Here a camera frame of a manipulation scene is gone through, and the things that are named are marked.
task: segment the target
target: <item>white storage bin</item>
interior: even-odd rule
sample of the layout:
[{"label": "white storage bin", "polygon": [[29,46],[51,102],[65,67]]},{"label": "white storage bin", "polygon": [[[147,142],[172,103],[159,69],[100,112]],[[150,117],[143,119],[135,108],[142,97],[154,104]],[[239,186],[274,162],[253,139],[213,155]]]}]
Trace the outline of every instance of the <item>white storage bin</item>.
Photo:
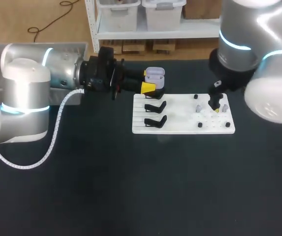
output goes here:
[{"label": "white storage bin", "polygon": [[148,31],[177,30],[182,7],[187,0],[142,0],[146,8]]},{"label": "white storage bin", "polygon": [[109,32],[136,31],[137,7],[141,0],[97,0]]}]

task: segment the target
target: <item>black table surface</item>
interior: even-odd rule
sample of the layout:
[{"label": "black table surface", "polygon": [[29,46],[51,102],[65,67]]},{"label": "black table surface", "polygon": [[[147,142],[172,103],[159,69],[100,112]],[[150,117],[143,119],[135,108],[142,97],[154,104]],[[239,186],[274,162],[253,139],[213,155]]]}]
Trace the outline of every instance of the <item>black table surface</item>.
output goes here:
[{"label": "black table surface", "polygon": [[[206,61],[126,65],[164,67],[169,93],[205,93],[216,81]],[[128,92],[66,107],[43,165],[0,161],[0,235],[282,236],[282,125],[252,113],[241,91],[228,98],[233,135],[134,135]],[[16,164],[39,160],[57,110],[43,140],[0,152]]]}]

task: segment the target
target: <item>yellow part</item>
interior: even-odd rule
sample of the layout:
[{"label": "yellow part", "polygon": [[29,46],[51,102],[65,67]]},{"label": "yellow part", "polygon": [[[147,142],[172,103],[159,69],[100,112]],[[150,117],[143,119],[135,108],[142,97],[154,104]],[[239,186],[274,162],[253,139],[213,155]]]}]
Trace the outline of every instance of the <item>yellow part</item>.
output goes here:
[{"label": "yellow part", "polygon": [[142,82],[141,94],[152,92],[156,90],[156,84]]}]

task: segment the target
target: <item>white pegboard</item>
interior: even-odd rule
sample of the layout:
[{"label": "white pegboard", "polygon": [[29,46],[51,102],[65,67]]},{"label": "white pegboard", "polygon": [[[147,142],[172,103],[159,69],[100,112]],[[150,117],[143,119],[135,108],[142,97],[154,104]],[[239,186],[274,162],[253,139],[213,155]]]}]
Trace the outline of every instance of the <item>white pegboard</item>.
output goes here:
[{"label": "white pegboard", "polygon": [[[208,94],[165,94],[160,100],[151,99],[142,94],[134,95],[132,131],[134,134],[233,134],[235,125],[228,103],[227,95],[219,101],[219,113],[212,110],[208,101]],[[167,105],[161,114],[146,112],[145,104],[159,107],[162,102]],[[223,112],[224,105],[227,105],[226,112]],[[202,110],[196,112],[197,105]],[[162,128],[146,127],[145,118],[160,121],[167,115],[167,121]]]}]

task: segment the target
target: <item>black cord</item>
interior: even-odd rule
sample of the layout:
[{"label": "black cord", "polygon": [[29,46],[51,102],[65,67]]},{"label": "black cord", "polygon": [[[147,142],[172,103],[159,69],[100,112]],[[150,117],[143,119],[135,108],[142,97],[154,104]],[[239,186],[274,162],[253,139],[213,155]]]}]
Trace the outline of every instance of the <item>black cord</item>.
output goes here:
[{"label": "black cord", "polygon": [[48,28],[49,26],[51,26],[55,21],[58,21],[59,19],[61,19],[63,16],[66,16],[68,13],[70,13],[70,11],[73,9],[73,5],[75,3],[79,2],[79,0],[76,0],[74,2],[70,2],[70,1],[61,1],[59,4],[60,6],[71,6],[71,8],[62,16],[56,18],[54,21],[52,21],[50,24],[48,24],[45,28],[43,29],[39,29],[38,27],[30,27],[27,31],[28,33],[35,33],[36,35],[33,38],[33,42],[36,42],[36,39],[39,35],[40,32],[44,31],[46,28]]}]

